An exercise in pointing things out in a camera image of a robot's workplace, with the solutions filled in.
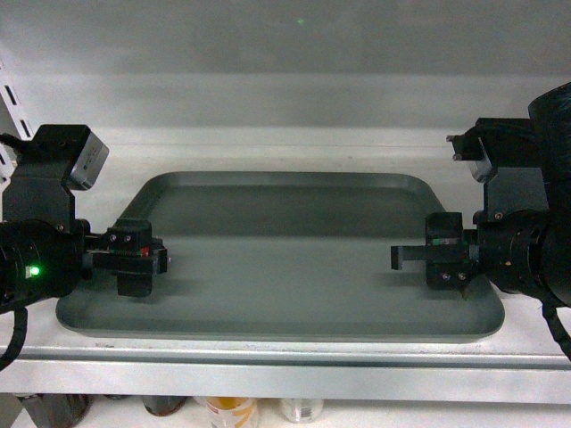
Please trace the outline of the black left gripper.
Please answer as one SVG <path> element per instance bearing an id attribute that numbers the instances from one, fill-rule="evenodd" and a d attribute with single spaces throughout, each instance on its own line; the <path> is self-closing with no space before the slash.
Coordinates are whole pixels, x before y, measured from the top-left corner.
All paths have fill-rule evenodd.
<path id="1" fill-rule="evenodd" d="M 166 273 L 168 250 L 145 219 L 119 218 L 103 236 L 84 219 L 70 233 L 37 219 L 1 225 L 1 306 L 24 308 L 70 294 L 95 272 L 115 276 L 117 294 L 145 298 L 154 273 Z"/>

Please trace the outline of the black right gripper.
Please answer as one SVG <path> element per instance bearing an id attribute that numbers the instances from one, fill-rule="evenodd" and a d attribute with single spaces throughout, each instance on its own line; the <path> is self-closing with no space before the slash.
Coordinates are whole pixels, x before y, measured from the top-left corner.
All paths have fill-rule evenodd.
<path id="1" fill-rule="evenodd" d="M 570 218 L 548 211 L 520 210 L 500 219 L 483 210 L 473 217 L 478 264 L 468 260 L 463 217 L 436 212 L 425 221 L 424 245 L 391 247 L 391 269 L 405 261 L 426 261 L 431 290 L 454 291 L 467 298 L 471 280 L 482 273 L 506 293 L 570 305 Z"/>

